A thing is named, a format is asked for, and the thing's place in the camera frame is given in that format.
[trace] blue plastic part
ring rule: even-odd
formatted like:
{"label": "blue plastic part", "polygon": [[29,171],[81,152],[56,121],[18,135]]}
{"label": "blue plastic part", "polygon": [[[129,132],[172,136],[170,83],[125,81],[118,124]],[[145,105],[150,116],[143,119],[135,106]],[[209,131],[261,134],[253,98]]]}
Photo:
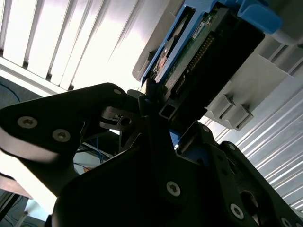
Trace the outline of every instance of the blue plastic part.
{"label": "blue plastic part", "polygon": [[170,132],[172,143],[174,146],[176,146],[180,142],[180,135],[173,130],[170,130],[169,132]]}
{"label": "blue plastic part", "polygon": [[238,11],[238,17],[267,34],[273,34],[282,25],[281,19],[270,8],[257,0],[244,0]]}
{"label": "blue plastic part", "polygon": [[182,52],[184,46],[200,23],[203,14],[209,13],[217,2],[238,11],[238,17],[246,20],[265,33],[273,34],[282,25],[281,19],[270,8],[268,8],[268,4],[265,0],[186,0],[177,14],[176,19],[167,33],[164,41],[160,45],[151,63],[143,74],[141,78],[141,86],[145,82],[148,72],[159,58],[165,43],[168,41],[170,34],[173,32],[173,29],[181,17],[184,9],[186,7],[192,7],[195,8],[196,11],[183,34],[179,38],[169,58],[167,59],[162,72],[156,77],[157,83],[161,83],[166,78],[177,57]]}
{"label": "blue plastic part", "polygon": [[210,167],[209,158],[207,155],[207,151],[198,146],[192,146],[190,150],[187,150],[183,155],[193,161],[198,161],[199,159],[203,160],[203,165],[206,167]]}

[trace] corrugated metal wall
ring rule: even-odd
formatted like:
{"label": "corrugated metal wall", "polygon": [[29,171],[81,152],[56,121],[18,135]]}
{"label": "corrugated metal wall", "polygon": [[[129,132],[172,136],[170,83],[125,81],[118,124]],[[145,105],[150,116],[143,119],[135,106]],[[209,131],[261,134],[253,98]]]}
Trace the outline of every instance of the corrugated metal wall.
{"label": "corrugated metal wall", "polygon": [[133,67],[168,3],[0,1],[2,65],[12,62],[14,71],[26,69],[20,74],[34,82],[46,79],[43,86],[56,92],[103,82],[116,83],[124,90],[137,89]]}

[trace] blue plastic latch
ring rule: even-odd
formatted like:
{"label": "blue plastic latch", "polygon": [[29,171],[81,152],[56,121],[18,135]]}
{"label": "blue plastic latch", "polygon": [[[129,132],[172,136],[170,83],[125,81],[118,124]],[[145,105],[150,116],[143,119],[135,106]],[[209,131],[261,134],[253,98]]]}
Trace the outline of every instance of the blue plastic latch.
{"label": "blue plastic latch", "polygon": [[282,20],[266,5],[258,0],[237,0],[242,4],[238,11],[238,17],[251,23],[267,34],[273,34],[280,29]]}
{"label": "blue plastic latch", "polygon": [[170,132],[172,143],[174,146],[176,146],[180,142],[180,134],[173,130],[169,130],[169,132]]}

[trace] circuit board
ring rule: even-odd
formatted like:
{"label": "circuit board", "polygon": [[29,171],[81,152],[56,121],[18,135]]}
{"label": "circuit board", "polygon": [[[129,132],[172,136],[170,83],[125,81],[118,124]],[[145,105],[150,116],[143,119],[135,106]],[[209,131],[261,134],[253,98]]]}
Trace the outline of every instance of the circuit board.
{"label": "circuit board", "polygon": [[199,26],[170,69],[165,81],[159,86],[158,94],[163,97],[162,101],[167,100],[168,96],[166,94],[173,87],[177,94],[181,90],[182,85],[191,76],[195,66],[205,53],[211,49],[212,44],[220,35],[217,28],[225,16],[226,10],[218,9],[213,9],[209,14],[204,15]]}

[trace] green circuit board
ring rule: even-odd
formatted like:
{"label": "green circuit board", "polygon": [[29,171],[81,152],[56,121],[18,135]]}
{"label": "green circuit board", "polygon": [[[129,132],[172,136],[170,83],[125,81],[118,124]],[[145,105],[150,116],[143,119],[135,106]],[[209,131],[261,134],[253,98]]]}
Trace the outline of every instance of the green circuit board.
{"label": "green circuit board", "polygon": [[213,10],[202,18],[199,26],[170,69],[165,81],[160,85],[158,92],[161,97],[165,97],[166,93],[173,88],[176,83],[181,83],[180,85],[182,85],[182,80],[186,80],[183,73],[190,69],[193,61],[199,60],[198,58],[202,57],[211,46],[211,42],[215,39],[215,37],[212,37],[212,32],[216,30],[225,15],[225,10]]}

